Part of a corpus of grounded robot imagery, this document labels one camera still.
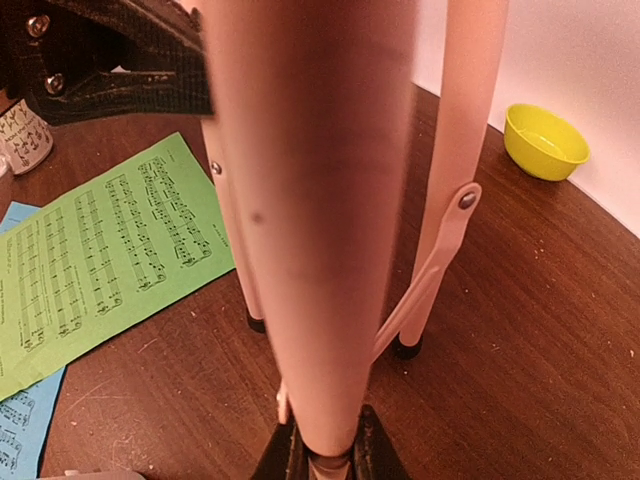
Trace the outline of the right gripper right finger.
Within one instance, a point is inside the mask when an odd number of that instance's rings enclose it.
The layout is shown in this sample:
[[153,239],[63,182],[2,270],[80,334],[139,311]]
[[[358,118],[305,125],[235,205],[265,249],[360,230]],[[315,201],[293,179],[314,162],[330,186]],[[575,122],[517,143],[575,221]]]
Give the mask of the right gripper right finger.
[[408,479],[372,406],[362,407],[354,444],[339,466],[321,465],[305,445],[295,417],[274,430],[253,474],[253,479]]

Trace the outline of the pink folding music stand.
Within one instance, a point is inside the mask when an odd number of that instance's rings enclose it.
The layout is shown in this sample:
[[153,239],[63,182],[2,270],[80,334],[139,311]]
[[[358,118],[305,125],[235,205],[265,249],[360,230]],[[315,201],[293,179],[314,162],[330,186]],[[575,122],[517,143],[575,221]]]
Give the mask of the pink folding music stand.
[[200,1],[216,109],[203,125],[250,312],[321,465],[346,463],[370,369],[415,348],[481,190],[504,1],[452,1],[416,270],[384,297],[410,146],[414,1]]

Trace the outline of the green sheet music paper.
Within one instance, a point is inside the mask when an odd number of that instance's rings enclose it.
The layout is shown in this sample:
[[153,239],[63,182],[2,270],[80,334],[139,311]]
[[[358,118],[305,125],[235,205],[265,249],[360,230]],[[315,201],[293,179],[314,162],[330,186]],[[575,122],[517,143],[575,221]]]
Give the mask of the green sheet music paper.
[[172,134],[1,237],[10,397],[231,271],[215,187]]

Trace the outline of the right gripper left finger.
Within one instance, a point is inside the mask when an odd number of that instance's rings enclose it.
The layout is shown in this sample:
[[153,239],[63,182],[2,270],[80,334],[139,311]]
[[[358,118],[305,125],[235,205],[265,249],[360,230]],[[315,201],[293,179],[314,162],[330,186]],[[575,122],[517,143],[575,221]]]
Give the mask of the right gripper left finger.
[[179,1],[4,1],[1,87],[52,126],[210,116],[201,33]]

